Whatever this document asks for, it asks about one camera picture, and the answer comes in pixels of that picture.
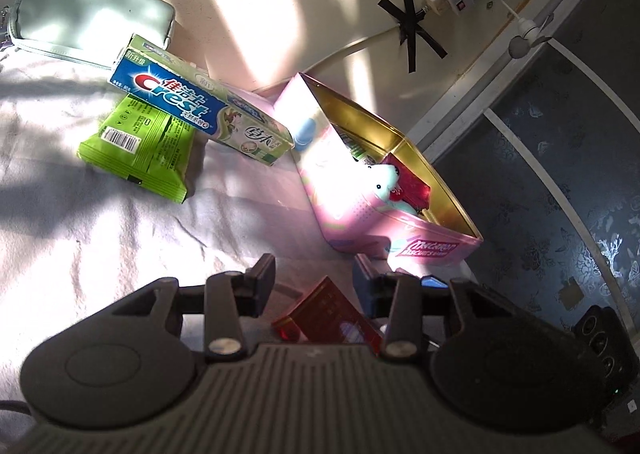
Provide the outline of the mint plush toy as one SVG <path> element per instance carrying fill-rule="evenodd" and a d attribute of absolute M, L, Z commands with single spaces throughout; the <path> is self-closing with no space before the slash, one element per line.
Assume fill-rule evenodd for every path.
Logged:
<path fill-rule="evenodd" d="M 416 216 L 418 212 L 401 198 L 398 191 L 399 169 L 390 164 L 375 164 L 363 168 L 364 185 L 388 207 Z"/>

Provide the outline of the mint green zipper pouch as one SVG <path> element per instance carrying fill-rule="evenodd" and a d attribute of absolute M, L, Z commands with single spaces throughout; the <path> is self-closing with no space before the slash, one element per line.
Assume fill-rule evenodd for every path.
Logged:
<path fill-rule="evenodd" d="M 6 32 L 18 48 L 108 69 L 134 34 L 166 48 L 175 18 L 163 0 L 16 0 Z"/>

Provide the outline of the green Crest toothpaste box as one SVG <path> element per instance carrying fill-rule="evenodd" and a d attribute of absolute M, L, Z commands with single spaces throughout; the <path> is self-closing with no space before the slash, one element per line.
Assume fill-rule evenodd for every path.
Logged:
<path fill-rule="evenodd" d="M 138 34 L 119 54 L 110 83 L 266 165 L 294 147 L 268 111 Z"/>

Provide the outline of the red small packet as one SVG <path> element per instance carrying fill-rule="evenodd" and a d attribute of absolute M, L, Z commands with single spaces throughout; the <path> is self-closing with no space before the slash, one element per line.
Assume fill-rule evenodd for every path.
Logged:
<path fill-rule="evenodd" d="M 335 283 L 324 277 L 295 305 L 271 323 L 285 342 L 302 338 L 313 344 L 367 344 L 379 354 L 383 337 Z"/>

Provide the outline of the white window frame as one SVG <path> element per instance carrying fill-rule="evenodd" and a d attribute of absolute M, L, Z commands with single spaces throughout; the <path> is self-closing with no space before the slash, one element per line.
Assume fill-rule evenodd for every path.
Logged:
<path fill-rule="evenodd" d="M 520 51 L 511 55 L 508 48 L 511 40 L 523 36 L 525 28 L 529 31 L 537 30 L 542 35 L 550 37 L 550 47 L 572 63 L 573 66 L 585 74 L 589 81 L 612 102 L 617 110 L 626 117 L 634 128 L 639 127 L 639 118 L 632 114 L 620 96 L 602 80 L 596 72 L 579 59 L 575 52 L 568 50 L 565 45 L 554 37 L 555 32 L 567 17 L 574 11 L 580 0 L 529 0 L 524 9 L 512 14 L 509 24 L 494 41 L 480 54 L 472 66 L 438 99 L 434 106 L 419 122 L 414 125 L 408 138 L 415 143 L 430 161 L 438 159 L 462 138 L 479 119 L 483 118 L 491 124 L 502 138 L 509 142 L 518 156 L 542 183 L 552 200 L 559 205 L 560 210 L 577 233 L 597 267 L 600 278 L 610 291 L 614 306 L 620 312 L 620 319 L 628 335 L 632 338 L 638 335 L 631 310 L 623 295 L 623 289 L 613 273 L 613 263 L 605 258 L 597 241 L 588 230 L 584 219 L 578 215 L 577 209 L 570 203 L 560 185 L 552 179 L 533 151 L 526 147 L 522 139 L 503 122 L 492 105 L 513 86 L 522 75 L 526 66 L 542 50 L 540 46 Z"/>

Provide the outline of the pink biscuit tin box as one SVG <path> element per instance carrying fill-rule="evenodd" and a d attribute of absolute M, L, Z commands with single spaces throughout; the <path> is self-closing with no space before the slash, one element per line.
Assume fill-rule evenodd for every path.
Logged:
<path fill-rule="evenodd" d="M 435 168 L 397 128 L 298 73 L 274 105 L 323 237 L 418 273 L 457 265 L 482 233 Z"/>

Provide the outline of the black tape cross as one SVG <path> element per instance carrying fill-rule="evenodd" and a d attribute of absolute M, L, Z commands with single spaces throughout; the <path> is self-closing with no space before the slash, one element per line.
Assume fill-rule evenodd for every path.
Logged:
<path fill-rule="evenodd" d="M 421 22 L 426 16 L 424 9 L 416 9 L 414 0 L 402 0 L 402 8 L 391 0 L 379 0 L 378 6 L 389 14 L 397 23 L 399 30 L 399 45 L 407 45 L 408 73 L 416 72 L 416 40 L 421 38 L 439 59 L 445 59 L 448 52 L 426 29 Z"/>

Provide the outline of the green wet wipes pack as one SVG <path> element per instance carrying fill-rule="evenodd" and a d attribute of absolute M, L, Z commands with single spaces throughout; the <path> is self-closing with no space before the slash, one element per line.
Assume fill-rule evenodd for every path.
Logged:
<path fill-rule="evenodd" d="M 98 131 L 79 144 L 88 164 L 181 204 L 195 130 L 151 104 L 128 95 Z"/>

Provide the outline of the green flat package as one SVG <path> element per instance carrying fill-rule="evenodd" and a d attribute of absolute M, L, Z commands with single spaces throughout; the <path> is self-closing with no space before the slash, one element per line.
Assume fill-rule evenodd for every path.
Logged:
<path fill-rule="evenodd" d="M 341 137 L 341 141 L 343 141 L 344 146 L 349 151 L 352 158 L 358 162 L 367 166 L 375 165 L 376 161 L 372 155 L 368 153 L 368 151 L 363 148 L 363 146 L 358 143 L 352 136 L 349 136 L 348 133 L 345 133 L 343 130 L 339 130 L 338 136 Z"/>

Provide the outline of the black device with buttons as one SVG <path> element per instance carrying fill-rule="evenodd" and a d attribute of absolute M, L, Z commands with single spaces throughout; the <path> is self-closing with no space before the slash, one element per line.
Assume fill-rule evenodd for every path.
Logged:
<path fill-rule="evenodd" d="M 593 305 L 572 327 L 572 333 L 602 364 L 606 409 L 612 410 L 631 393 L 639 377 L 639 359 L 625 327 L 613 308 Z"/>

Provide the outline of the white bed sheet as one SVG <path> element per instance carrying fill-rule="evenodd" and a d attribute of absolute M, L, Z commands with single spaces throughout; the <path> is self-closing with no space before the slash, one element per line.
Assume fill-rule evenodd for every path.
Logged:
<path fill-rule="evenodd" d="M 265 316 L 323 278 L 352 295 L 352 259 L 322 237 L 289 157 L 273 166 L 198 138 L 174 203 L 79 159 L 119 103 L 93 66 L 1 55 L 1 394 L 41 341 L 161 277 L 201 284 L 270 253 Z"/>

